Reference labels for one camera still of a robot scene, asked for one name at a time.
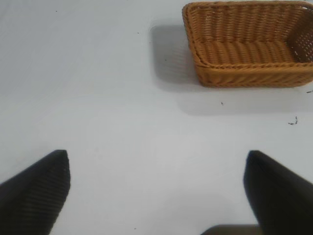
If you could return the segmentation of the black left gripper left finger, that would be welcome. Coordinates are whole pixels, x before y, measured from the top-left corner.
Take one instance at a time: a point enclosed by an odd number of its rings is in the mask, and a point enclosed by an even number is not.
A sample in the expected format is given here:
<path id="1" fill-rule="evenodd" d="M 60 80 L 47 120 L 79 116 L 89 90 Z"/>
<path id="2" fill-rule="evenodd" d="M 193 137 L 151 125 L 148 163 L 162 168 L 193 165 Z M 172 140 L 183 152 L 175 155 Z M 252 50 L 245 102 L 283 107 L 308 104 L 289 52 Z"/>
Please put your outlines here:
<path id="1" fill-rule="evenodd" d="M 0 185 L 2 235 L 50 234 L 70 190 L 66 150 L 54 150 Z"/>

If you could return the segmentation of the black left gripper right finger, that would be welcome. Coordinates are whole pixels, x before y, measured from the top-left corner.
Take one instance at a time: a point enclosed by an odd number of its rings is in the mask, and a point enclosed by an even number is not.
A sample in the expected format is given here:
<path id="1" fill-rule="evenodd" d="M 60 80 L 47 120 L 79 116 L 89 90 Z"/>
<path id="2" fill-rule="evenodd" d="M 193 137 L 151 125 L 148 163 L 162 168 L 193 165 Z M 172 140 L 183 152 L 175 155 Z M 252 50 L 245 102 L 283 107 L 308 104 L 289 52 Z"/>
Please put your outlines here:
<path id="1" fill-rule="evenodd" d="M 263 234 L 313 233 L 312 183 L 258 150 L 247 156 L 243 183 Z"/>

